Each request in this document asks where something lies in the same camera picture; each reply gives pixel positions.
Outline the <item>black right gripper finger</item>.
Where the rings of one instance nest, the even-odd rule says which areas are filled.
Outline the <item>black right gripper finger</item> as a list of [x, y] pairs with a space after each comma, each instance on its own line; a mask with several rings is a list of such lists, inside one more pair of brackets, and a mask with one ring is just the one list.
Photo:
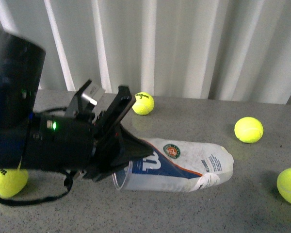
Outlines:
[[153, 153], [153, 149], [148, 143], [132, 135], [121, 124], [115, 129], [117, 133], [115, 138], [119, 149], [111, 160], [112, 167], [148, 157]]

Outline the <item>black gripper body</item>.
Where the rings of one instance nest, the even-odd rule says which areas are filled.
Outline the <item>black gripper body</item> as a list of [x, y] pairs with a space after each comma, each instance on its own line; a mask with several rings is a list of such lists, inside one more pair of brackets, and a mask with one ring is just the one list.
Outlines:
[[120, 121], [123, 114], [101, 113], [87, 118], [34, 113], [26, 143], [26, 168], [85, 172], [84, 178], [102, 180], [129, 164], [127, 141]]

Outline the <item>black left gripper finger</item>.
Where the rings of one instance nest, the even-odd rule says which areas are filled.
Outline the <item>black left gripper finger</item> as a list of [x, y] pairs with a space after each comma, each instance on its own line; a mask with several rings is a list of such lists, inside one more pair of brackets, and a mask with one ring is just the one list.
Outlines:
[[128, 86], [118, 87], [118, 93], [106, 111], [102, 111], [97, 117], [97, 143], [102, 143], [114, 135], [116, 127], [124, 118], [132, 105], [135, 97]]

